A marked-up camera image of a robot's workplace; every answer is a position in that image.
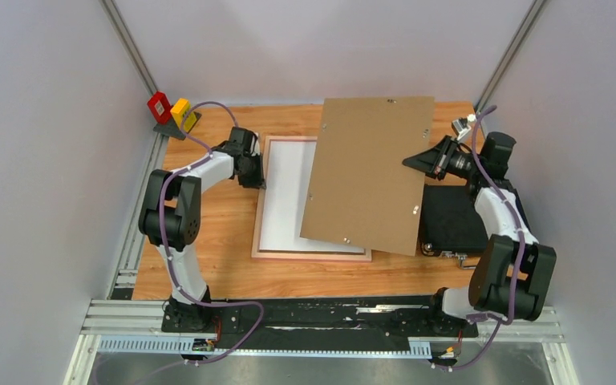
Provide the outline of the grey backing board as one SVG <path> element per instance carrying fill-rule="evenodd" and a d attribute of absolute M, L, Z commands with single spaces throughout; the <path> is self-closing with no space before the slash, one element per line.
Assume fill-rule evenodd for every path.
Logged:
<path fill-rule="evenodd" d="M 325 99 L 301 236 L 415 255 L 425 175 L 403 160 L 428 149 L 434 111 L 431 96 Z"/>

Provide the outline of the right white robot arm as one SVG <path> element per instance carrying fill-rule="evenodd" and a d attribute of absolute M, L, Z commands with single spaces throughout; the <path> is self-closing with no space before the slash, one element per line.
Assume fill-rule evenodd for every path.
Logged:
<path fill-rule="evenodd" d="M 537 320 L 545 304 L 557 255 L 530 232 L 517 190 L 506 177 L 516 141 L 488 134 L 479 152 L 445 136 L 436 146 L 402 164 L 443 180 L 458 176 L 465 186 L 425 189 L 419 243 L 424 253 L 480 253 L 467 286 L 441 288 L 425 314 L 430 331 L 447 334 L 458 320 L 493 316 L 506 322 Z"/>

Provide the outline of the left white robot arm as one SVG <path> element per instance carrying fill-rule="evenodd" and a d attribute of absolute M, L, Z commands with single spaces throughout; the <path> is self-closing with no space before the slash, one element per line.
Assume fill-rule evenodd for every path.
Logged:
<path fill-rule="evenodd" d="M 172 285 L 164 308 L 164 332 L 200 332 L 213 323 L 210 290 L 195 240 L 201 229 L 202 195 L 224 180 L 237 180 L 243 188 L 265 187 L 258 133 L 233 127 L 227 140 L 208 148 L 199 160 L 149 175 L 138 225 L 164 259 Z"/>

